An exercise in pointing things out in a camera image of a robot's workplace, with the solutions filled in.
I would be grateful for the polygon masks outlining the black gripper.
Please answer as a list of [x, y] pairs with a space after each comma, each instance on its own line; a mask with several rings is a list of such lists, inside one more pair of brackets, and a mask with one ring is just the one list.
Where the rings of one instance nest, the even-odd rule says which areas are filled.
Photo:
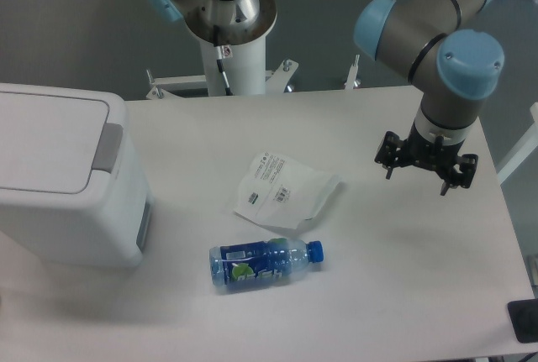
[[434, 171], [443, 180], [440, 194], [444, 196], [450, 189], [468, 189], [477, 171], [478, 155], [459, 156], [461, 146], [462, 143], [445, 144], [443, 137], [435, 137], [430, 142], [414, 123], [405, 141], [394, 132], [387, 131], [374, 161], [386, 171], [387, 180], [391, 178], [394, 169], [410, 165]]

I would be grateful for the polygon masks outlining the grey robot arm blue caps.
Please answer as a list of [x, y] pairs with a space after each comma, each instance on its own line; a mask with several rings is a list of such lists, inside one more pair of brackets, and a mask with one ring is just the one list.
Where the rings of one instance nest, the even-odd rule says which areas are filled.
[[504, 68], [490, 34], [464, 28], [493, 0], [372, 0], [355, 27], [355, 44], [422, 92], [407, 138], [385, 133], [376, 163], [391, 174], [414, 166], [442, 181], [440, 192], [468, 188], [478, 157], [459, 151]]

